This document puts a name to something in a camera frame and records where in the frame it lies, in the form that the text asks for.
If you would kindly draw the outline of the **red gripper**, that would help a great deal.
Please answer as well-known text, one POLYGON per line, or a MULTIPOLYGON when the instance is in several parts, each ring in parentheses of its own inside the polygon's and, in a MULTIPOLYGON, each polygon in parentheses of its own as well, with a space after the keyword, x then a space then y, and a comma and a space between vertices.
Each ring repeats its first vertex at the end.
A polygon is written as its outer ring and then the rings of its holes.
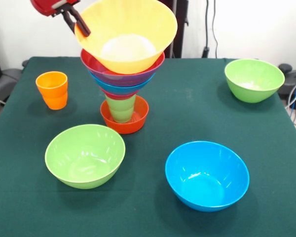
POLYGON ((91 33, 88 26, 80 16, 79 12, 73 7, 79 0, 30 0, 32 6, 42 15, 56 16, 62 14, 66 24, 74 33, 75 23, 71 20, 70 14, 76 19, 76 23, 85 37, 91 33))

